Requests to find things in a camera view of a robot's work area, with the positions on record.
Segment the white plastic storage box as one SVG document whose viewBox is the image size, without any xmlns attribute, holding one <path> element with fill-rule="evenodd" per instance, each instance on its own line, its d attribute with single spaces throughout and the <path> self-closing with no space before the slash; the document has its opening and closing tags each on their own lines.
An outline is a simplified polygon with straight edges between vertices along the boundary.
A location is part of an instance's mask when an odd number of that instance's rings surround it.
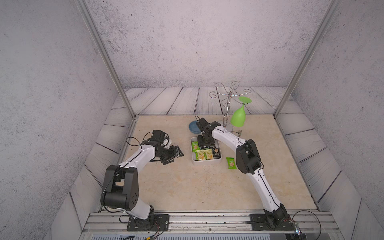
<svg viewBox="0 0 384 240">
<path fill-rule="evenodd" d="M 220 145 L 217 140 L 213 147 L 203 148 L 199 145 L 198 137 L 191 138 L 192 163 L 195 166 L 214 165 L 222 161 Z"/>
</svg>

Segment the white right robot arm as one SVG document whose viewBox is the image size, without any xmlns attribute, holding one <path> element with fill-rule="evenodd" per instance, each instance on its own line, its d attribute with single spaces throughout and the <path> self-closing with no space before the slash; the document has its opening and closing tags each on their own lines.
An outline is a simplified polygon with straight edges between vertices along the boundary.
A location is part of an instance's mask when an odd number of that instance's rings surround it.
<svg viewBox="0 0 384 240">
<path fill-rule="evenodd" d="M 213 144 L 219 141 L 235 152 L 237 169 L 250 177 L 262 201 L 266 225 L 276 230 L 290 215 L 267 181 L 255 141 L 242 139 L 239 133 L 227 131 L 218 122 L 209 123 L 205 118 L 199 117 L 196 119 L 204 143 Z"/>
</svg>

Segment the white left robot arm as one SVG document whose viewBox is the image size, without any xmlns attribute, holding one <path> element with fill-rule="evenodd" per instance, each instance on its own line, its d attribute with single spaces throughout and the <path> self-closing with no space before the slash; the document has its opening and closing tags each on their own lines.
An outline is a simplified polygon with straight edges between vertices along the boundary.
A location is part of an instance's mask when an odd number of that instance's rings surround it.
<svg viewBox="0 0 384 240">
<path fill-rule="evenodd" d="M 125 211 L 135 219 L 149 221 L 154 218 L 154 210 L 139 197 L 139 173 L 155 158 L 167 165 L 184 153 L 179 146 L 172 145 L 167 133 L 160 130 L 151 131 L 151 137 L 136 146 L 138 150 L 126 161 L 107 167 L 101 205 L 117 212 Z"/>
</svg>

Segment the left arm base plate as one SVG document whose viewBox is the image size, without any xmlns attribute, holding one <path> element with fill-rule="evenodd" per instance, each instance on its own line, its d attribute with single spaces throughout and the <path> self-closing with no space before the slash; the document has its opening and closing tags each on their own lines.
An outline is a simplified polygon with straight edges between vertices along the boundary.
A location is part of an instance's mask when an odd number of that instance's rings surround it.
<svg viewBox="0 0 384 240">
<path fill-rule="evenodd" d="M 149 215 L 147 220 L 130 218 L 128 232 L 166 232 L 169 230 L 170 215 Z"/>
</svg>

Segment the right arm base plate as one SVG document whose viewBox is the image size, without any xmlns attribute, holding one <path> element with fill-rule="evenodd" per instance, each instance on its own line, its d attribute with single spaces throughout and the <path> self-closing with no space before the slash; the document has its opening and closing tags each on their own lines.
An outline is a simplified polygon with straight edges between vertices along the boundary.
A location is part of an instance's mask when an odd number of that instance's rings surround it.
<svg viewBox="0 0 384 240">
<path fill-rule="evenodd" d="M 295 231 L 295 225 L 288 220 L 276 220 L 266 214 L 251 214 L 247 222 L 252 226 L 253 231 Z"/>
</svg>

